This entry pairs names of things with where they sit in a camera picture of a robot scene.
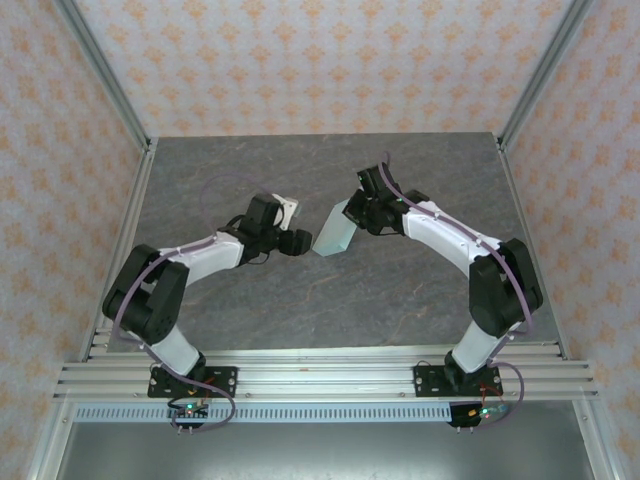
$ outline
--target white arm segment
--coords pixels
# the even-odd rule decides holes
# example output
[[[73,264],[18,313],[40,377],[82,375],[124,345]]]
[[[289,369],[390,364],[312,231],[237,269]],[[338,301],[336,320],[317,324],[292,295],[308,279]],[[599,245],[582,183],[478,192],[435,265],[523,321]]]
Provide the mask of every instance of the white arm segment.
[[[201,278],[220,270],[235,268],[240,263],[244,246],[238,239],[224,232],[216,232],[216,237],[216,241],[206,248],[187,254],[179,253],[169,258],[171,262],[183,263],[189,267],[187,287]],[[182,245],[178,249],[185,250],[188,247],[205,243],[210,238]],[[175,248],[162,248],[160,249],[160,254],[163,255],[171,250],[175,250]]]
[[[237,267],[240,263],[244,247],[238,239],[223,232],[216,232],[216,236],[216,241],[206,248],[187,254],[179,253],[169,259],[189,267],[187,286],[212,273]],[[187,247],[205,243],[207,240],[209,238],[178,248],[184,250]],[[163,248],[160,250],[160,254],[171,250],[175,249]],[[187,375],[200,356],[198,350],[187,341],[177,325],[174,325],[162,341],[154,343],[149,348],[163,363],[179,375]]]
[[[440,210],[434,202],[420,202],[419,205],[437,214],[438,217],[446,216],[452,218]],[[409,212],[403,216],[402,222],[407,237],[422,242],[434,249],[458,267],[467,277],[469,276],[469,265],[474,262],[476,257],[490,255],[488,250],[477,245],[451,225],[428,217],[414,208],[411,208]],[[497,238],[482,235],[466,225],[464,225],[464,227],[474,235],[480,237],[495,250],[500,247],[500,240]],[[518,322],[513,325],[511,330],[518,328],[520,323],[521,322]],[[483,332],[482,329],[472,321],[462,340],[460,340],[460,343],[453,349],[453,359],[465,372],[473,373],[486,365],[489,356],[503,338],[504,337],[496,338]]]
[[[447,215],[434,202],[420,202],[420,207],[433,212],[438,217],[447,217],[455,220],[450,215]],[[474,235],[480,237],[483,241],[488,243],[492,248],[498,249],[500,247],[500,240],[497,238],[487,237],[474,229],[467,227],[462,222],[458,222],[466,229],[472,232]],[[469,265],[473,263],[476,257],[484,257],[489,255],[489,251],[476,243],[459,230],[445,222],[440,222],[435,218],[428,217],[424,213],[410,208],[409,211],[403,215],[402,224],[404,226],[404,233],[407,237],[424,243],[427,247],[434,249],[444,258],[458,267],[465,276],[469,276]]]
[[[174,325],[169,335],[162,341],[149,347],[156,356],[178,375],[187,375],[195,366],[200,354],[191,345],[177,325]]]

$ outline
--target cable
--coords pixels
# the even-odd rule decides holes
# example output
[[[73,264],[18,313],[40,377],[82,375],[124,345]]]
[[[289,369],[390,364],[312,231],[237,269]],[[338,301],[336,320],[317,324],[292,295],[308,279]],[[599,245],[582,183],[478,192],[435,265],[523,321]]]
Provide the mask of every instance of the cable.
[[[480,390],[482,391],[482,406],[484,407],[484,402],[487,399],[487,390],[484,386],[484,383],[480,384]]]
[[[518,400],[516,401],[516,404],[514,405],[514,407],[511,410],[509,410],[507,413],[505,413],[502,417],[500,417],[495,422],[487,423],[485,425],[478,425],[477,427],[474,427],[474,430],[481,430],[481,429],[485,430],[487,428],[494,427],[495,425],[498,425],[501,422],[504,422],[507,418],[511,417],[518,408],[520,408],[520,405],[522,405],[522,400],[524,399],[524,378],[522,377],[522,373],[520,373],[520,370],[518,370],[514,365],[507,362],[496,362],[496,363],[490,364],[489,366],[490,367],[507,367],[513,370],[514,372],[516,372],[516,375],[518,376],[518,380],[520,381],[520,395],[518,396]]]
[[[227,415],[224,419],[220,420],[219,422],[216,423],[211,423],[208,425],[204,425],[196,430],[191,430],[191,433],[202,433],[202,432],[208,432],[209,430],[214,430],[216,428],[220,428],[224,425],[226,425],[227,423],[229,423],[231,421],[231,419],[235,416],[236,414],[236,402],[234,401],[233,397],[231,395],[229,395],[227,392],[225,392],[224,390],[215,387],[213,385],[209,385],[207,383],[203,383],[203,382],[198,382],[197,380],[192,380],[190,378],[187,378],[183,375],[180,375],[176,372],[174,372],[171,368],[169,368],[167,365],[165,365],[164,363],[162,363],[162,360],[160,360],[160,358],[158,358],[158,356],[153,353],[153,351],[148,347],[148,346],[144,346],[145,351],[147,352],[147,354],[149,354],[149,356],[151,358],[153,358],[156,362],[160,363],[162,365],[162,368],[165,369],[165,371],[171,375],[173,378],[175,378],[176,380],[179,380],[183,383],[188,383],[189,385],[193,385],[195,387],[200,387],[200,388],[204,388],[206,390],[209,390],[211,392],[217,393],[219,395],[222,395],[224,398],[226,398],[227,400],[229,400],[229,404],[231,405],[231,412],[229,412],[229,415]],[[175,410],[173,412],[173,415],[171,417],[171,426],[173,428],[175,428],[176,430],[180,431],[180,425],[176,422],[176,419],[178,417],[179,414],[183,413],[184,411],[186,411],[186,408],[182,407],[179,410]]]
[[[504,270],[504,273],[507,275],[507,278],[511,282],[511,285],[513,286],[514,291],[516,292],[516,296],[518,297],[518,300],[520,301],[520,307],[522,308],[522,312],[524,313],[524,317],[525,317],[525,320],[526,320],[526,323],[527,323],[526,332],[515,332],[515,331],[513,331],[513,332],[510,332],[510,333],[517,334],[517,335],[527,335],[527,334],[531,333],[531,331],[533,330],[533,319],[531,318],[531,311],[529,310],[529,305],[527,304],[527,300],[524,297],[524,292],[522,291],[522,288],[520,287],[520,284],[518,283],[518,280],[516,279],[515,274],[511,271],[511,268],[509,268],[509,265],[507,265],[507,262],[505,262],[505,260],[502,258],[502,256],[496,250],[494,250],[493,247],[491,247],[491,245],[489,245],[487,242],[485,242],[484,240],[479,238],[474,233],[470,232],[464,225],[462,225],[462,224],[458,223],[457,221],[455,221],[455,220],[453,220],[451,218],[448,218],[448,217],[446,217],[444,215],[436,217],[436,215],[433,212],[430,212],[429,210],[427,210],[425,208],[422,208],[420,205],[412,202],[407,197],[402,195],[402,193],[400,193],[392,185],[391,181],[387,177],[386,172],[384,171],[383,165],[384,165],[383,162],[380,162],[378,164],[378,170],[380,172],[380,176],[382,177],[382,181],[384,182],[384,184],[387,186],[387,188],[389,190],[391,190],[391,192],[396,197],[400,198],[407,205],[409,205],[410,207],[413,207],[416,210],[424,213],[428,217],[431,217],[431,218],[436,219],[438,221],[444,221],[448,225],[451,225],[456,230],[460,231],[463,235],[468,237],[470,240],[472,240],[473,242],[475,242],[475,243],[479,244],[480,246],[482,246],[483,248],[485,248],[496,259],[498,264]],[[500,422],[503,422],[504,420],[509,418],[511,415],[513,415],[513,413],[520,407],[520,405],[522,404],[522,400],[524,399],[524,378],[522,377],[522,374],[520,373],[520,370],[518,370],[514,365],[512,365],[510,363],[507,363],[507,362],[496,362],[496,363],[493,363],[493,356],[496,355],[500,351],[500,349],[506,344],[507,339],[508,339],[508,336],[505,336],[505,338],[503,338],[503,340],[498,344],[498,346],[491,353],[491,355],[489,357],[489,362],[487,362],[487,366],[488,367],[504,366],[504,367],[507,367],[507,368],[511,368],[516,373],[516,375],[518,376],[518,380],[520,381],[520,395],[518,397],[518,401],[516,402],[515,406],[511,410],[509,410],[503,417],[501,417],[500,419],[496,420],[495,422],[491,422],[491,423],[489,423],[487,425],[480,425],[480,426],[476,427],[476,429],[480,429],[480,428],[486,429],[486,428],[492,427],[494,425],[497,425]]]
[[[484,388],[485,390],[489,390],[490,392],[493,392],[497,395],[497,397],[502,400],[502,402],[504,403],[504,398],[502,398],[502,394],[500,393],[500,391],[497,388],[492,387],[491,385],[485,385],[484,383],[480,384],[480,388]]]
[[[263,261],[261,262],[247,262],[246,265],[264,265],[265,263],[267,263],[267,260],[269,260],[269,257],[271,256],[271,253],[267,253],[267,256],[264,258]]]
[[[211,377],[211,378],[207,379],[204,383],[206,383],[207,385],[211,385],[211,382],[213,382],[215,380],[215,378],[216,377]],[[173,408],[173,409],[176,409],[176,410],[181,409],[182,407],[180,405],[176,405],[176,402],[179,402],[183,398],[188,399],[190,404],[193,403],[193,398],[194,397],[176,397],[176,398],[172,398],[171,400],[169,400],[167,402],[167,407]],[[209,391],[207,390],[207,394],[205,395],[204,399],[207,400],[208,398],[209,398]],[[191,408],[190,410],[193,410],[194,412],[197,412],[198,410],[201,410],[202,408],[206,408],[206,405],[201,405],[201,406],[199,406],[197,408]]]
[[[518,283],[518,280],[516,279],[515,274],[511,271],[511,268],[509,268],[509,265],[507,265],[507,262],[505,262],[504,258],[502,258],[502,256],[497,251],[495,251],[493,249],[493,247],[491,247],[491,245],[489,245],[487,242],[482,240],[480,237],[478,237],[477,235],[475,235],[474,233],[469,231],[464,225],[458,223],[457,221],[453,220],[452,218],[446,217],[445,215],[436,216],[436,214],[434,214],[433,212],[430,212],[426,208],[422,208],[417,203],[412,202],[407,197],[402,195],[402,193],[400,193],[398,191],[398,189],[396,189],[391,184],[391,181],[389,180],[389,178],[387,177],[387,174],[384,171],[383,165],[384,165],[384,163],[382,163],[382,162],[380,162],[378,164],[378,170],[380,171],[380,176],[382,177],[382,181],[385,183],[387,188],[389,190],[391,190],[391,192],[393,192],[393,194],[396,197],[400,198],[407,205],[409,205],[410,207],[413,207],[416,210],[424,213],[428,217],[434,218],[437,221],[443,221],[444,223],[447,223],[448,225],[451,225],[456,230],[461,232],[463,235],[468,237],[471,241],[479,244],[484,249],[486,249],[497,260],[497,262],[500,264],[500,266],[504,270],[504,273],[507,275],[507,278],[509,278],[509,281],[511,282],[511,285],[513,286],[514,291],[516,292],[516,296],[518,297],[518,300],[520,301],[520,306],[522,307],[522,312],[524,313],[524,317],[525,317],[525,320],[526,320],[526,323],[527,323],[526,332],[515,332],[515,331],[513,331],[513,332],[509,332],[509,333],[514,334],[514,335],[526,335],[526,334],[530,333],[533,330],[533,320],[531,318],[531,311],[529,310],[529,305],[527,304],[527,300],[524,297],[524,292],[522,291],[522,288],[520,287],[520,284]]]
[[[240,215],[236,215],[231,220],[227,222],[227,227],[233,227],[236,223],[244,218],[244,215],[241,213]]]
[[[229,423],[229,421],[233,418],[233,416],[236,413],[236,404],[235,401],[233,400],[233,397],[231,395],[229,395],[227,392],[225,392],[224,390],[214,387],[213,385],[208,385],[206,383],[202,383],[202,382],[198,382],[196,380],[191,380],[190,378],[187,378],[183,375],[178,374],[177,372],[173,371],[169,366],[167,366],[166,364],[164,364],[164,362],[149,348],[148,345],[144,344],[143,342],[141,342],[140,340],[136,340],[130,337],[124,337],[122,335],[120,335],[120,323],[122,322],[122,317],[124,316],[124,312],[126,311],[127,307],[129,306],[129,303],[131,302],[131,299],[133,298],[133,294],[138,290],[138,288],[140,287],[140,285],[142,285],[142,282],[144,281],[145,278],[147,278],[147,276],[155,269],[157,268],[161,263],[163,263],[165,260],[168,260],[171,257],[174,257],[176,255],[179,254],[188,254],[188,253],[193,253],[196,252],[198,250],[201,250],[203,248],[207,248],[211,245],[213,245],[213,243],[216,241],[216,237],[215,236],[211,236],[211,237],[207,237],[204,241],[196,244],[196,245],[191,245],[190,247],[184,248],[184,249],[176,249],[176,250],[171,250],[163,255],[160,255],[157,259],[155,259],[153,262],[151,262],[147,268],[145,268],[142,273],[140,273],[140,275],[138,275],[138,278],[135,279],[135,281],[131,284],[131,287],[129,288],[129,291],[126,293],[126,295],[124,296],[124,299],[122,300],[122,303],[120,304],[120,308],[118,309],[118,313],[116,314],[116,318],[113,321],[113,332],[114,334],[121,340],[124,340],[126,342],[135,342],[138,345],[141,346],[141,348],[147,352],[147,354],[155,361],[157,362],[159,365],[162,366],[162,368],[164,368],[164,370],[171,375],[172,377],[174,377],[175,379],[183,382],[183,383],[187,383],[189,385],[193,385],[195,387],[199,387],[199,388],[204,388],[207,390],[210,390],[211,392],[217,393],[219,395],[222,395],[223,397],[225,397],[227,400],[229,400],[229,403],[231,404],[231,412],[229,413],[229,415],[221,420],[220,422],[217,423],[212,423],[203,427],[200,427],[199,429],[195,430],[195,432],[205,432],[208,430],[213,430],[215,428],[219,428],[223,425],[226,425],[227,423]],[[179,425],[176,423],[176,417],[178,414],[182,413],[185,409],[183,408],[181,411],[176,410],[174,412],[174,415],[171,419],[171,426],[173,426],[176,429],[179,429]]]
[[[158,258],[156,258],[153,262],[151,262],[140,273],[140,275],[138,275],[138,278],[136,278],[135,281],[131,284],[131,287],[129,288],[129,291],[125,294],[124,299],[122,300],[122,303],[120,304],[120,308],[118,309],[118,312],[116,314],[116,318],[113,321],[113,335],[115,335],[121,341],[138,344],[140,346],[140,348],[143,349],[145,352],[147,352],[147,354],[155,362],[157,362],[169,375],[171,375],[172,377],[176,378],[177,380],[179,380],[179,381],[181,381],[183,383],[187,383],[189,385],[193,385],[193,386],[199,387],[199,388],[204,388],[204,389],[209,390],[211,392],[214,392],[214,393],[217,393],[219,395],[222,395],[227,400],[229,400],[229,403],[231,404],[231,412],[229,413],[229,415],[225,419],[221,420],[220,422],[213,423],[213,424],[207,425],[205,427],[201,427],[198,430],[196,430],[196,432],[204,432],[204,431],[208,431],[208,430],[213,430],[214,428],[218,428],[218,427],[221,427],[221,426],[226,425],[227,423],[229,423],[229,421],[231,421],[231,419],[233,418],[233,416],[236,413],[236,403],[233,400],[233,397],[231,395],[229,395],[227,392],[225,392],[224,390],[220,389],[220,388],[217,388],[217,387],[215,387],[213,385],[208,385],[207,383],[202,383],[202,382],[198,382],[198,381],[195,381],[195,380],[191,380],[190,378],[187,378],[187,377],[185,377],[183,375],[180,375],[177,372],[173,371],[169,366],[165,365],[164,362],[162,362],[162,360],[144,342],[140,341],[139,339],[134,339],[134,338],[131,338],[131,337],[128,337],[128,336],[121,335],[120,334],[120,323],[122,322],[122,317],[124,316],[124,312],[127,310],[127,307],[129,306],[129,303],[131,302],[131,299],[133,298],[133,295],[138,290],[138,288],[140,288],[140,286],[142,285],[142,282],[144,281],[144,279],[147,278],[147,276],[155,268],[157,268],[165,260],[168,260],[171,257],[174,257],[176,255],[181,255],[181,254],[188,254],[188,253],[197,252],[198,250],[201,250],[203,248],[207,248],[207,247],[209,247],[209,246],[211,246],[211,245],[213,245],[215,243],[216,238],[217,238],[216,237],[216,230],[213,227],[213,225],[208,221],[207,216],[205,215],[203,195],[204,195],[204,192],[206,191],[206,189],[209,187],[209,185],[211,185],[211,183],[214,180],[217,180],[219,178],[224,178],[224,177],[239,178],[241,180],[244,180],[244,181],[254,185],[255,187],[257,187],[260,190],[262,190],[263,192],[268,193],[268,194],[271,195],[271,192],[267,188],[265,188],[263,185],[259,184],[258,182],[253,180],[251,177],[249,177],[247,175],[242,175],[240,173],[222,173],[220,175],[215,175],[215,176],[209,178],[204,183],[204,185],[202,186],[202,189],[200,190],[200,195],[198,197],[198,204],[200,206],[200,214],[202,216],[202,219],[211,228],[212,235],[210,237],[205,238],[202,242],[199,242],[199,243],[197,243],[195,245],[191,245],[191,246],[186,247],[184,249],[177,248],[175,250],[171,250],[169,252],[166,252],[163,255],[160,255]],[[237,222],[240,219],[241,219],[241,217],[240,218],[234,217],[234,219],[232,219],[232,224]],[[177,417],[177,415],[179,413],[180,413],[180,411],[176,410],[176,412],[174,413],[173,417],[171,418],[171,425],[174,428],[178,429],[178,431],[179,431],[180,427],[176,423],[176,417]]]

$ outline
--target patterned wallpaper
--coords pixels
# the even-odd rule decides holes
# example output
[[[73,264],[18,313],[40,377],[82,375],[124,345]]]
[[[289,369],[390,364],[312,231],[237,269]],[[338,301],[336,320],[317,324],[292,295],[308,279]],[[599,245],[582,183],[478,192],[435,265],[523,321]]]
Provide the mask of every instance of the patterned wallpaper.
[[[138,151],[51,0],[0,2],[0,478],[97,307]]]
[[[152,136],[500,133],[570,0],[79,0]]]
[[[571,353],[594,360],[618,447],[638,473],[637,0],[595,2],[509,158],[556,318]]]

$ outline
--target metal corner post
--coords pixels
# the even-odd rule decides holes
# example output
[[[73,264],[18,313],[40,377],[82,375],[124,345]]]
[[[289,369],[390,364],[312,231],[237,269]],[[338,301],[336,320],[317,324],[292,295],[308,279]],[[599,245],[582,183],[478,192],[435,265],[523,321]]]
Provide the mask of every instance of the metal corner post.
[[[140,209],[142,208],[142,202],[144,200],[144,192],[147,188],[149,175],[151,174],[151,165],[153,164],[157,144],[157,138],[151,139],[149,146],[142,152],[140,161],[138,162],[136,176],[129,191],[129,198],[127,199],[127,204],[120,222],[118,238],[115,242],[113,253],[111,255],[109,270],[104,280],[102,293],[99,299],[100,302],[102,302],[102,299],[106,296],[109,287],[115,280],[119,268],[124,263],[127,258],[127,254],[131,249],[133,237],[136,233],[138,218],[140,216]],[[111,320],[106,319],[104,315],[102,315],[101,305],[98,304],[93,317],[93,323],[87,330],[83,339],[78,361],[84,362],[87,360],[89,350],[93,344],[94,336],[96,335],[96,329],[104,327],[105,324],[110,323]]]
[[[498,145],[498,155],[500,157],[500,161],[502,163],[502,168],[504,169],[505,176],[507,177],[507,183],[509,184],[509,189],[511,190],[511,196],[513,197],[513,201],[516,205],[516,210],[518,212],[518,217],[520,218],[520,223],[522,224],[522,229],[524,230],[525,239],[527,241],[527,245],[531,249],[533,255],[531,259],[533,260],[533,268],[536,271],[536,276],[540,279],[540,287],[542,288],[542,295],[551,305],[551,311],[556,312],[557,307],[555,306],[555,301],[553,297],[547,293],[547,288],[544,284],[544,277],[542,275],[542,270],[540,269],[540,262],[538,262],[538,256],[535,253],[535,249],[533,248],[533,237],[531,236],[531,229],[529,228],[529,224],[527,223],[527,217],[524,214],[524,209],[522,208],[522,202],[520,202],[520,196],[518,195],[518,190],[516,189],[515,181],[513,179],[513,173],[511,172],[511,167],[509,166],[509,158],[507,152],[500,148]],[[555,326],[558,330],[558,337],[560,339],[560,351],[562,352],[562,356],[566,358],[571,358],[571,352],[569,350],[569,342],[567,335],[564,331],[564,328],[555,320]]]
[[[531,80],[529,80],[520,100],[518,100],[515,109],[511,113],[511,117],[509,117],[504,131],[498,137],[500,150],[506,151],[514,143],[520,128],[533,109],[544,87],[547,85],[556,65],[560,62],[563,53],[567,50],[571,39],[582,25],[582,20],[592,3],[593,0],[573,0],[573,3],[560,23],[558,31],[554,35],[553,40],[551,40]]]
[[[55,3],[80,43],[87,60],[100,78],[107,95],[111,98],[116,110],[122,117],[122,121],[125,123],[127,130],[129,130],[131,137],[141,149],[145,149],[149,145],[149,136],[124,93],[120,82],[109,66],[104,52],[98,45],[93,33],[91,33],[91,29],[77,3],[75,0],[55,0]]]

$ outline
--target aluminum frame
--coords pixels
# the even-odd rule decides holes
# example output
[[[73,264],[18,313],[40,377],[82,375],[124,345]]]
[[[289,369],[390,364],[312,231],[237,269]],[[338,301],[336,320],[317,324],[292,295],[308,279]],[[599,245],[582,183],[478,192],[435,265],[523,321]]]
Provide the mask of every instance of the aluminum frame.
[[[522,203],[520,202],[520,197],[518,196],[518,192],[516,190],[513,173],[511,172],[511,166],[509,165],[508,153],[504,150],[501,150],[500,146],[498,145],[498,155],[500,156],[502,168],[504,169],[505,176],[507,177],[507,183],[509,184],[509,189],[511,190],[511,195],[513,196],[513,202],[516,205],[516,211],[518,212],[518,217],[520,218],[520,223],[522,224],[522,229],[524,230],[524,236],[526,238],[527,245],[533,248],[533,237],[531,236],[531,230],[529,229],[529,224],[527,223],[527,217],[524,214],[524,208],[522,208]],[[542,270],[540,269],[540,263],[538,262],[538,256],[535,254],[531,255],[531,260],[533,261],[533,269],[536,272],[536,277],[543,278]],[[542,290],[542,297],[551,305],[551,311],[557,312],[558,310],[555,305],[555,300],[551,295],[548,294],[544,282],[540,282],[540,289]],[[558,329],[558,337],[560,338],[559,346],[560,351],[562,352],[562,356],[565,358],[571,358],[567,334],[565,333],[564,328],[562,328],[562,325],[560,325],[559,322],[556,321],[555,324],[556,328]]]
[[[104,294],[131,248],[157,139],[149,145],[142,124],[75,1],[55,1],[121,114],[130,135],[144,149],[105,282]],[[501,153],[505,153],[509,145],[513,144],[520,127],[592,3],[593,0],[574,0],[570,6],[498,139],[498,149]],[[501,155],[501,158],[530,243],[529,231],[513,188],[506,156]],[[109,397],[109,403],[139,404],[150,401],[145,395],[150,360],[139,352],[108,353],[111,321],[98,311],[94,325],[95,328],[85,339],[79,359],[81,363],[65,364],[63,367],[56,386],[54,404],[29,470],[27,478],[30,480],[56,478],[79,405],[96,399],[104,401],[105,395]],[[291,402],[292,395],[296,397],[296,401],[308,402],[320,400],[377,403],[385,400],[402,404],[417,400],[413,394],[411,366],[418,360],[440,363],[444,353],[450,348],[451,346],[361,347],[207,352],[206,355],[212,363],[227,362],[241,366],[238,401],[243,404],[260,404],[274,400]],[[611,437],[607,433],[606,411],[599,400],[588,362],[567,360],[564,351],[557,344],[512,344],[505,347],[498,358],[522,368],[526,385],[525,400],[573,400],[596,479],[626,478],[611,447]],[[502,376],[506,395],[517,395],[517,382],[513,375],[504,371]],[[424,402],[450,400],[454,399],[429,399]]]
[[[69,29],[78,40],[87,61],[102,82],[107,95],[111,98],[113,105],[120,114],[131,138],[140,149],[145,149],[149,145],[149,136],[145,132],[138,115],[131,106],[131,102],[129,102],[127,95],[124,93],[124,89],[111,69],[107,57],[100,48],[100,45],[98,45],[89,28],[89,24],[84,18],[84,15],[82,15],[75,0],[55,0],[55,3],[67,21]]]
[[[540,63],[536,67],[529,83],[520,96],[504,130],[498,137],[499,149],[507,151],[515,143],[520,128],[533,110],[536,101],[551,79],[556,65],[569,47],[571,39],[580,29],[585,15],[593,4],[593,0],[574,0],[562,19],[556,34],[547,47]]]

